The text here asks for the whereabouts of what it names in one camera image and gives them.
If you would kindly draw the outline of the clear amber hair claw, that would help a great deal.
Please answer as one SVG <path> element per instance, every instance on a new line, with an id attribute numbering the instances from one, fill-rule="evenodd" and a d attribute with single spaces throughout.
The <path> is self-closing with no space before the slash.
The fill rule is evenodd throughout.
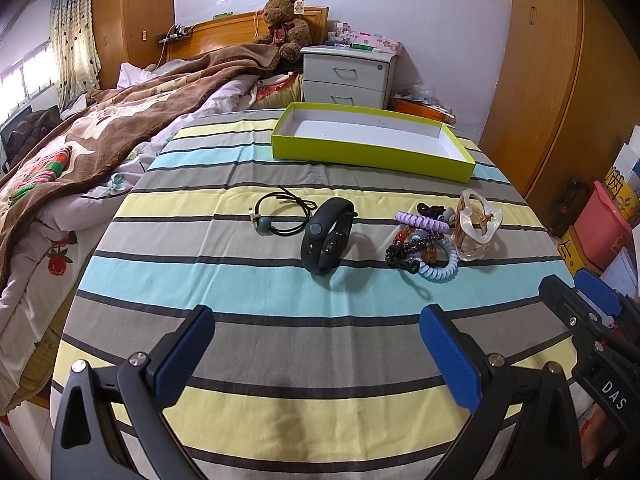
<path id="1" fill-rule="evenodd" d="M 451 240 L 463 261 L 484 258 L 498 229 L 502 225 L 503 211 L 491 205 L 477 192 L 464 190 L 454 213 Z"/>

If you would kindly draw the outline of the black amber beaded hair clip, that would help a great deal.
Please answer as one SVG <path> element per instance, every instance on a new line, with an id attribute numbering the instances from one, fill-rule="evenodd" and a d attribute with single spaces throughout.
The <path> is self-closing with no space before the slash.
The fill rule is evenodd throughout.
<path id="1" fill-rule="evenodd" d="M 442 234 L 404 226 L 386 248 L 385 261 L 392 269 L 417 274 L 422 264 L 437 261 L 437 243 Z"/>

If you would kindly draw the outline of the black fitness band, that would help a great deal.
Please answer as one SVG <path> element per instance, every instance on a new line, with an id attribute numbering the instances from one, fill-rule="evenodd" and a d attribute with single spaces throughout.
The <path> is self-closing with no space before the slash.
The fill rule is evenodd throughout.
<path id="1" fill-rule="evenodd" d="M 300 244 L 300 262 L 306 271 L 320 276 L 338 266 L 357 216 L 354 204 L 346 198 L 332 197 L 319 206 Z"/>

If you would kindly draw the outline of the yellow tin box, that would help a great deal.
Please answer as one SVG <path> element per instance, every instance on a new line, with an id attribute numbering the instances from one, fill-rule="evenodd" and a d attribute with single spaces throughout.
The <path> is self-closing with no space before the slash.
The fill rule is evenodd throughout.
<path id="1" fill-rule="evenodd" d="M 558 252 L 571 276 L 574 276 L 579 270 L 588 270 L 597 276 L 602 274 L 602 270 L 585 255 L 574 226 L 567 228 L 565 234 L 556 243 L 556 248 L 558 248 Z"/>

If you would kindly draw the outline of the pink plastic bucket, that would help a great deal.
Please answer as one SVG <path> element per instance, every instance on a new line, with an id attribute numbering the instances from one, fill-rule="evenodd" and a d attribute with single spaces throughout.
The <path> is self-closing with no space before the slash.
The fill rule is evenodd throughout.
<path id="1" fill-rule="evenodd" d="M 631 226 L 600 182 L 593 183 L 593 191 L 574 223 L 579 244 L 587 259 L 604 271 L 618 253 L 631 250 Z"/>

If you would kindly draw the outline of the wooden wardrobe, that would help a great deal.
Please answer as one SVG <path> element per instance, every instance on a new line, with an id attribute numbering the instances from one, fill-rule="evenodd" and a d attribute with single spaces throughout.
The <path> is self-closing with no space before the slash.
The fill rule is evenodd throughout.
<path id="1" fill-rule="evenodd" d="M 639 122 L 639 55 L 604 0 L 513 0 L 480 148 L 555 234 Z"/>

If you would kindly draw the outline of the striped table cloth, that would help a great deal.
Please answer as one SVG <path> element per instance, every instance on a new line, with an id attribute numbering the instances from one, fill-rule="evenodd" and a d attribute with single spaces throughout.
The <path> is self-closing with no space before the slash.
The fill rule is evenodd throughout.
<path id="1" fill-rule="evenodd" d="M 565 326 L 538 299 L 568 278 L 536 214 L 475 145 L 469 188 L 502 209 L 483 259 L 446 283 L 388 267 L 398 211 L 454 206 L 462 185 L 416 174 L 279 162 L 275 112 L 179 131 L 125 198 L 70 307 L 53 372 L 152 349 L 189 309 L 215 337 L 166 418 L 212 479 L 421 479 L 466 419 L 419 334 L 427 304 L 510 363 L 571 370 Z M 358 216 L 338 266 L 300 262 L 304 229 L 332 197 Z"/>

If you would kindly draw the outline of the orange storage box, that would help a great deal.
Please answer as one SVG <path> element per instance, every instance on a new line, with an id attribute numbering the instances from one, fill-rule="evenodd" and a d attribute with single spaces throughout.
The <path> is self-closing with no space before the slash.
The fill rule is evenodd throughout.
<path id="1" fill-rule="evenodd" d="M 456 116 L 449 110 L 445 110 L 439 105 L 425 104 L 401 99 L 394 99 L 393 110 L 398 113 L 418 116 L 435 122 L 444 122 L 447 125 L 454 125 Z"/>

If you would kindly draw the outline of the green shallow box tray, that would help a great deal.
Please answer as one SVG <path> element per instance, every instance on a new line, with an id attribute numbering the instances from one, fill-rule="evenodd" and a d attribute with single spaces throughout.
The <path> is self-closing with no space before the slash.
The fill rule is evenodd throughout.
<path id="1" fill-rule="evenodd" d="M 442 122 L 363 106 L 295 102 L 271 133 L 272 157 L 394 170 L 465 183 L 475 160 Z"/>

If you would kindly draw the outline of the brown fleece blanket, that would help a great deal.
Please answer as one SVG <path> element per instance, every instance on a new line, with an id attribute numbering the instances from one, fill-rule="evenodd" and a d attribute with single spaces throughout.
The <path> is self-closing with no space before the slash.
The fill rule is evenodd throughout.
<path id="1" fill-rule="evenodd" d="M 9 279 L 14 247 L 44 206 L 90 190 L 139 143 L 150 140 L 179 116 L 198 110 L 235 77 L 272 72 L 279 58 L 278 48 L 268 44 L 213 50 L 142 84 L 102 91 L 95 103 L 61 122 L 1 180 L 1 284 Z M 35 162 L 66 146 L 72 152 L 65 171 L 12 200 Z"/>

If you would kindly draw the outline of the pink floral box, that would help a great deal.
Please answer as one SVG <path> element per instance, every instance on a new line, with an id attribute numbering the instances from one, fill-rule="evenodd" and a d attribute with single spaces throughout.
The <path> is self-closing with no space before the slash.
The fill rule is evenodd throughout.
<path id="1" fill-rule="evenodd" d="M 349 34 L 349 47 L 356 50 L 400 55 L 402 44 L 399 41 L 386 38 L 379 34 L 368 32 L 351 32 Z"/>

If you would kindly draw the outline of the grey drawer nightstand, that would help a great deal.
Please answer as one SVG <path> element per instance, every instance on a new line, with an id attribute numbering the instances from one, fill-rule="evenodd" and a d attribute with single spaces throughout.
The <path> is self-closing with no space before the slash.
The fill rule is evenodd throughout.
<path id="1" fill-rule="evenodd" d="M 390 99 L 396 54 L 336 47 L 304 47 L 306 102 L 384 108 Z"/>

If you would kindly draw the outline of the patterned curtain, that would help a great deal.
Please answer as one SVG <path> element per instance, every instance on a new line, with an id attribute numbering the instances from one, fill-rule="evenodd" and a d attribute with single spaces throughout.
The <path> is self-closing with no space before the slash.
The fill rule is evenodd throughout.
<path id="1" fill-rule="evenodd" d="M 58 68 L 58 106 L 73 104 L 100 86 L 101 61 L 93 31 L 92 0 L 51 0 L 50 45 Z"/>

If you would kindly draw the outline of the brown teddy bear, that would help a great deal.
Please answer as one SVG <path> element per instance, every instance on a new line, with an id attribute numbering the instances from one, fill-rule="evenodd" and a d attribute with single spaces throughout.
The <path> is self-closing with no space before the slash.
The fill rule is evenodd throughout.
<path id="1" fill-rule="evenodd" d="M 298 62 L 302 49 L 311 45 L 309 26 L 295 13 L 296 6 L 303 3 L 304 0 L 268 0 L 262 9 L 267 31 L 257 36 L 254 44 L 273 44 L 278 47 L 282 60 Z"/>

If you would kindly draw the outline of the wooden bed headboard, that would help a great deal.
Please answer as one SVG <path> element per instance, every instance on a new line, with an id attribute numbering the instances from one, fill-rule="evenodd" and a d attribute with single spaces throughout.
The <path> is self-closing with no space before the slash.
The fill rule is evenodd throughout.
<path id="1" fill-rule="evenodd" d="M 326 41 L 328 17 L 327 6 L 306 6 L 302 19 L 309 26 L 312 44 L 323 44 Z M 188 36 L 170 42 L 166 47 L 165 60 L 190 60 L 219 48 L 251 44 L 255 37 L 267 30 L 260 11 L 215 18 L 192 26 Z"/>

